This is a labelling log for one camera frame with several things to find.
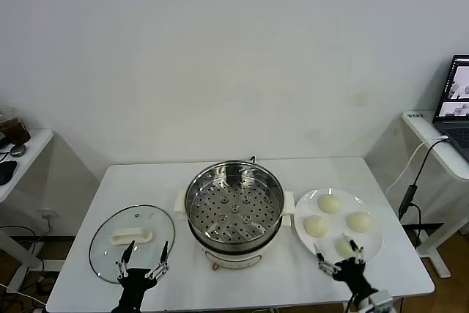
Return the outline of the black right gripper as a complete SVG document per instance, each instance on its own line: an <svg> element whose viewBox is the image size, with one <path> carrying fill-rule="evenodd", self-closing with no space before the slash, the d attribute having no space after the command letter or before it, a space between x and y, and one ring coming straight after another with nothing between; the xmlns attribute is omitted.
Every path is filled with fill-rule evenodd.
<svg viewBox="0 0 469 313"><path fill-rule="evenodd" d="M363 259L364 247L359 246L349 235L341 234L352 249L355 259L350 257L336 264L325 259L320 249L314 244L318 268L335 281L344 282L356 301L362 301L377 292L364 276L366 264Z"/></svg>

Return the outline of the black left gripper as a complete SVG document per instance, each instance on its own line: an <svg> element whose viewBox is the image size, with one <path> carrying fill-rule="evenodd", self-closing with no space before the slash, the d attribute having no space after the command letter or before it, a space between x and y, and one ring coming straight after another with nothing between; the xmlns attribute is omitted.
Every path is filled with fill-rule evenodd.
<svg viewBox="0 0 469 313"><path fill-rule="evenodd" d="M157 285L156 279L162 279L169 270L167 262L169 242L166 241L160 256L159 264L152 270L143 268L131 268L128 263L133 253L135 241L133 240L123 251L120 261L116 261L119 270L119 283L122 286L122 294L117 305L117 312L140 312L147 290Z"/></svg>

